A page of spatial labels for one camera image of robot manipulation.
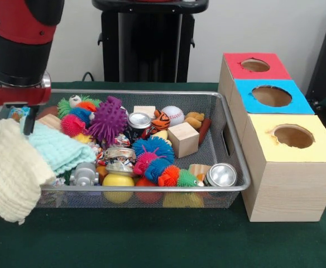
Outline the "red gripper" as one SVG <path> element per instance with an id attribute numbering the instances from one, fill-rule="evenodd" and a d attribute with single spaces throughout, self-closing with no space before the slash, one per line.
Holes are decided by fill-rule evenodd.
<path id="1" fill-rule="evenodd" d="M 51 95 L 51 78 L 44 73 L 42 81 L 35 86 L 19 87 L 0 83 L 0 106 L 22 104 L 30 109 L 23 125 L 23 134 L 32 134 L 40 105 L 48 102 Z"/>

